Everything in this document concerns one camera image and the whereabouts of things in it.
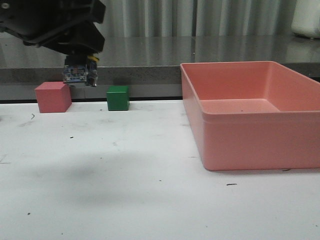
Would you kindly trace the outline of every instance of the yellow component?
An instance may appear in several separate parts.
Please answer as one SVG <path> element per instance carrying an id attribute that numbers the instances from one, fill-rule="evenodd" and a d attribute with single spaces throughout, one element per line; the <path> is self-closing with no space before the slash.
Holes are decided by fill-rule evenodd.
<path id="1" fill-rule="evenodd" d="M 99 58 L 95 57 L 95 56 L 88 56 L 88 59 L 91 59 L 95 62 L 99 62 Z"/>

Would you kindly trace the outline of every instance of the corrugated metal wall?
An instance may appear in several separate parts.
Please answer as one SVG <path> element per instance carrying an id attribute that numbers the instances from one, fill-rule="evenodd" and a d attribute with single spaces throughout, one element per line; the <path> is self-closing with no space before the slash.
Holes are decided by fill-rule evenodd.
<path id="1" fill-rule="evenodd" d="M 102 0 L 105 37 L 290 34 L 296 0 Z"/>

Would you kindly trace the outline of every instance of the green cube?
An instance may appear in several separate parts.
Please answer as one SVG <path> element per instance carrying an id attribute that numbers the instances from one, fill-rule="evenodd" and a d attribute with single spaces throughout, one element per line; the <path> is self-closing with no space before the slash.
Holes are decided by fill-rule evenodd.
<path id="1" fill-rule="evenodd" d="M 129 110 L 129 87 L 110 86 L 106 92 L 106 101 L 109 111 L 128 111 Z"/>

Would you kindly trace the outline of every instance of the plastic tray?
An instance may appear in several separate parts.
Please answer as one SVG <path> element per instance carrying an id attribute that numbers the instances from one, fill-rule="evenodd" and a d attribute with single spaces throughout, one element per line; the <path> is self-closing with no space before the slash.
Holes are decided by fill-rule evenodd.
<path id="1" fill-rule="evenodd" d="M 183 63 L 208 170 L 320 168 L 320 83 L 272 61 Z"/>

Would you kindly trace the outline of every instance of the gray countertop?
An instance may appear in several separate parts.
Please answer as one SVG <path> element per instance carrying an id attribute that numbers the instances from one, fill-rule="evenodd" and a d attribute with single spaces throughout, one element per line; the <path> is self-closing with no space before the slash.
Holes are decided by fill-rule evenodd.
<path id="1" fill-rule="evenodd" d="M 99 86 L 72 89 L 74 99 L 104 98 L 109 85 L 129 85 L 131 97 L 181 96 L 181 63 L 275 61 L 320 77 L 320 40 L 293 35 L 107 38 L 98 57 Z M 62 79 L 64 58 L 0 35 L 0 100 L 35 99 L 34 87 Z"/>

